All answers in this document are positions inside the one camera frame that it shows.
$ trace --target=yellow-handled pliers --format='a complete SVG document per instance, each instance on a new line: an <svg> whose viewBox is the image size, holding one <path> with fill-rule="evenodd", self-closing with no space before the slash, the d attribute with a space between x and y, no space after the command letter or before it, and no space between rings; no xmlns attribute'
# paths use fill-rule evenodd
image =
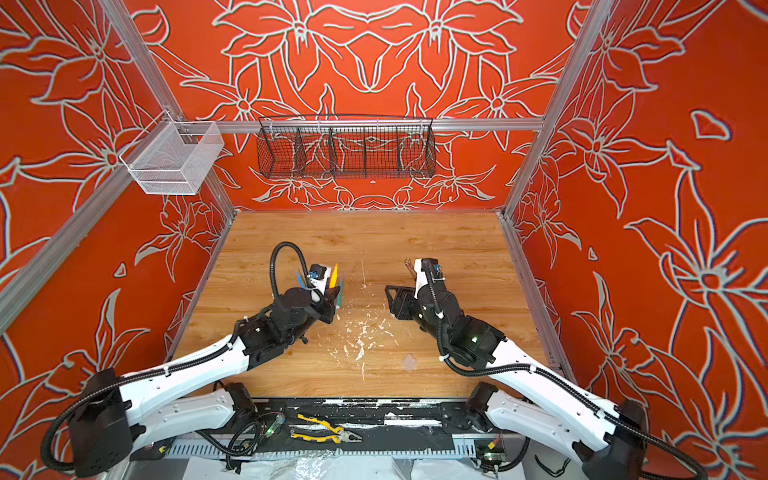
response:
<svg viewBox="0 0 768 480"><path fill-rule="evenodd" d="M351 442L351 443L357 443L362 442L362 437L360 435L357 435L356 433L350 432L348 430L345 430L344 427L333 427L330 423L328 423L325 420L319 420L315 419L313 417L305 417L302 414L298 415L300 419L306 420L307 422L312 423L319 423L320 425L326 427L328 430L333 432L334 435L327 435L324 437L314 437L311 435L304 435L302 433L296 433L294 430L291 430L290 438L292 439L302 439L306 440L308 442L325 442L326 440L331 440L334 443L341 443L341 442Z"/></svg>

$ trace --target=orange marker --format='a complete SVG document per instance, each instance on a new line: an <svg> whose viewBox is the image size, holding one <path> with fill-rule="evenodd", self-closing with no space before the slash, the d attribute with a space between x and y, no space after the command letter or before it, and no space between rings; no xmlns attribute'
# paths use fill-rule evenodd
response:
<svg viewBox="0 0 768 480"><path fill-rule="evenodd" d="M333 272L331 273L331 283L329 285L329 288L333 288L336 286L336 281L339 279L339 264L337 263L333 267Z"/></svg>

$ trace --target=wood grain surface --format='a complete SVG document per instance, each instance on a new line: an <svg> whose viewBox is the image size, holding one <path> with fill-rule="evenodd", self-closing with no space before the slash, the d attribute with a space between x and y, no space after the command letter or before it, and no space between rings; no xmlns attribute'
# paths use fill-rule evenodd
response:
<svg viewBox="0 0 768 480"><path fill-rule="evenodd" d="M438 259L446 286L468 315L496 326L546 364L492 213L241 213L176 357L231 334L236 320L272 303L270 254L284 240L301 248L308 266L339 264L342 308L332 325L312 326L306 335L309 345L297 342L281 357L229 379L245 383L254 398L468 396L478 379L451 372L438 361L429 334L389 314L384 286L414 284L406 258ZM292 250L280 251L280 292L298 284L299 268Z"/></svg>

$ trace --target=robotic arm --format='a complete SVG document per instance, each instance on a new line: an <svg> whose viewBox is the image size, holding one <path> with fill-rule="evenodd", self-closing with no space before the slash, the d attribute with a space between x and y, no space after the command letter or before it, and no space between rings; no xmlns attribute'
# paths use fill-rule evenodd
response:
<svg viewBox="0 0 768 480"><path fill-rule="evenodd" d="M386 287L390 313L416 321L434 336L439 359L454 372L490 376L532 402L481 383L468 401L477 415L476 427L483 429L490 422L534 439L580 465L590 480L664 478L641 470L648 444L677 456L697 473L695 478L707 477L694 459L647 433L646 413L639 404L626 401L618 406L583 390L532 359L498 329L465 315L445 287L437 260L406 265L416 285Z"/></svg>
<svg viewBox="0 0 768 480"><path fill-rule="evenodd" d="M284 247L298 253L308 288L294 287L280 295L275 262ZM195 353L121 377L114 369L92 376L78 400L46 432L41 445L44 463L54 470L74 470L78 477L90 477L157 440L218 429L235 415L253 421L255 407L242 384L229 384L209 395L181 397L269 362L298 339L307 343L306 331L317 320L330 324L336 313L339 287L328 287L330 275L327 266L313 264L308 270L296 245L280 243L270 261L272 305L236 322L231 336ZM64 422L73 462L62 462L51 453L53 438Z"/></svg>

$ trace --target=red wall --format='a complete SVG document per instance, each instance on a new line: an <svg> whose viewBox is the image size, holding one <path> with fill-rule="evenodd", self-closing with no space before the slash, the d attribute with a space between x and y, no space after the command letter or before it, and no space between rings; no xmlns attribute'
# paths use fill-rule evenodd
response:
<svg viewBox="0 0 768 480"><path fill-rule="evenodd" d="M126 4L188 118L254 121L542 115L589 2ZM436 177L372 184L267 180L253 136L227 135L216 172L243 209L496 208L532 138L441 135Z"/></svg>
<svg viewBox="0 0 768 480"><path fill-rule="evenodd" d="M95 0L0 2L0 103L2 288L160 110ZM81 241L2 334L0 478L68 478L39 460L49 422L98 370L163 361L223 222L206 187L132 184Z"/></svg>
<svg viewBox="0 0 768 480"><path fill-rule="evenodd" d="M768 472L765 45L761 2L618 2L515 211L580 385L711 478Z"/></svg>

